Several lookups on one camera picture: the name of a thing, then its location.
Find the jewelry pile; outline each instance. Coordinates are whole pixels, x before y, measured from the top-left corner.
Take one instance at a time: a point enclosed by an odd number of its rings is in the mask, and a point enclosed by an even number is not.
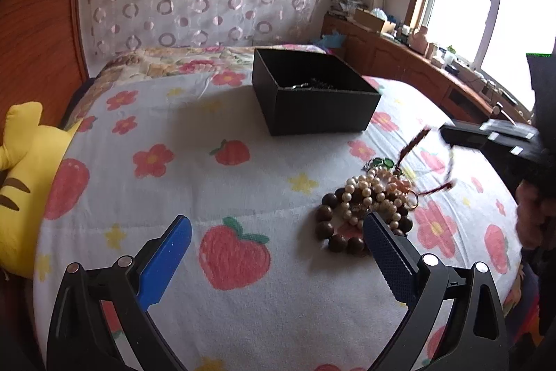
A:
[[[401,150],[397,163],[394,164],[394,161],[388,158],[375,158],[363,167],[365,175],[349,178],[344,187],[340,187],[334,193],[327,193],[322,198],[322,204],[316,210],[315,233],[319,240],[328,240],[330,251],[336,253],[346,251],[350,255],[357,256],[368,252],[362,238],[351,237],[348,240],[344,235],[336,232],[332,224],[334,210],[339,211],[344,222],[359,230],[363,230],[365,217],[376,211],[395,235],[407,236],[413,228],[413,221],[408,218],[408,213],[419,206],[419,196],[449,190],[454,186],[455,181],[450,179],[453,168],[451,148],[445,181],[434,189],[416,192],[400,169],[401,161],[429,132],[430,128],[423,128]]]

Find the open black box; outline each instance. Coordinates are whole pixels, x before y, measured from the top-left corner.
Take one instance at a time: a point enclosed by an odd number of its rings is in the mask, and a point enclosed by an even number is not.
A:
[[[316,78],[336,89],[296,88]],[[367,129],[380,94],[336,56],[255,49],[252,84],[272,136]]]

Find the blue gripper pad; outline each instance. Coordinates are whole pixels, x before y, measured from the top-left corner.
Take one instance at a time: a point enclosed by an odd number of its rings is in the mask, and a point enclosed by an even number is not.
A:
[[[191,235],[191,222],[185,216],[178,216],[164,233],[162,243],[139,277],[137,300],[143,310],[160,302],[191,243]]]
[[[380,223],[384,224],[384,221],[374,213],[365,217],[365,243],[396,300],[413,307],[417,301],[415,274],[399,253],[394,234],[389,228],[383,228]]]

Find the wooden cabinet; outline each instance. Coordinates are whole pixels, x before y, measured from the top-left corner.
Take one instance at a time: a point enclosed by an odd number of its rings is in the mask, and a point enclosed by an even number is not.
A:
[[[436,105],[440,105],[450,87],[450,80],[418,59],[408,65],[401,80],[426,94]]]
[[[346,36],[345,61],[365,76],[401,80],[415,87],[456,120],[486,121],[492,108],[456,77],[432,66],[419,54],[353,23],[325,16],[323,34]]]
[[[371,41],[368,73],[385,79],[401,80],[405,67],[405,55],[398,52],[397,45],[387,40]]]
[[[369,55],[367,53],[368,44],[361,37],[356,35],[348,35],[345,41],[345,61],[351,65],[357,72],[365,74],[368,66]]]

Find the stuffed animal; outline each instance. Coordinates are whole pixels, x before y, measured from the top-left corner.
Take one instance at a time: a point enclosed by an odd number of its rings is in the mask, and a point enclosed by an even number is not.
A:
[[[35,248],[52,181],[80,123],[63,131],[39,126],[42,105],[13,105],[6,115],[0,171],[0,267],[32,278]]]

